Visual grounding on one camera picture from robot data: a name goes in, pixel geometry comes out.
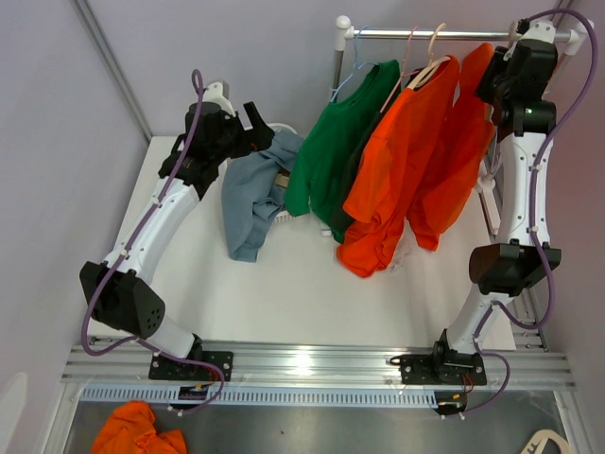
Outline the grey blue t shirt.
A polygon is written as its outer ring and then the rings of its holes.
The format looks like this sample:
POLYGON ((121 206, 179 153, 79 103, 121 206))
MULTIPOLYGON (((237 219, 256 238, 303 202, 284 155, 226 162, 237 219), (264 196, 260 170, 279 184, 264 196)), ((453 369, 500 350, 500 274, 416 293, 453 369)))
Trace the grey blue t shirt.
POLYGON ((280 172, 291 172, 303 138, 276 131, 269 148, 232 160, 221 187, 223 230, 228 256, 254 263, 277 215, 285 208, 280 172))

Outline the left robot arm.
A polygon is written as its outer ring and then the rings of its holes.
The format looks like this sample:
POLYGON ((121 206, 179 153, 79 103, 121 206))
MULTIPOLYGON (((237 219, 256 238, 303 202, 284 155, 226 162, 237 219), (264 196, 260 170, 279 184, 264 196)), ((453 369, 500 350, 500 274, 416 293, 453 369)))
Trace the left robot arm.
POLYGON ((182 222, 201 202, 228 159, 268 148, 275 135, 255 104, 238 113, 216 101, 198 101, 185 115, 185 131, 162 162, 146 208, 113 251, 101 262, 86 262, 79 279, 87 302, 80 339, 88 339, 91 321, 127 333, 155 355, 170 360, 183 379, 203 368, 199 337, 182 329, 166 314, 165 303, 152 289, 153 276, 164 251, 182 222))

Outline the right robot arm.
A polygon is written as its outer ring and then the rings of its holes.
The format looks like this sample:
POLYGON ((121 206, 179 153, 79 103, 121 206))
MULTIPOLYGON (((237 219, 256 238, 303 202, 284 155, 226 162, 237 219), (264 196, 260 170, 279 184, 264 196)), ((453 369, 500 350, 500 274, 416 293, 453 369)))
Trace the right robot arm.
POLYGON ((506 179, 502 218, 493 244, 473 250, 470 293, 455 321, 434 344, 423 377, 459 385, 465 376, 484 385, 479 340, 492 314, 525 289, 551 282, 562 252, 550 245, 545 221, 545 183, 557 110, 543 94, 558 60, 553 43, 536 38, 499 46, 475 96, 492 109, 506 179))

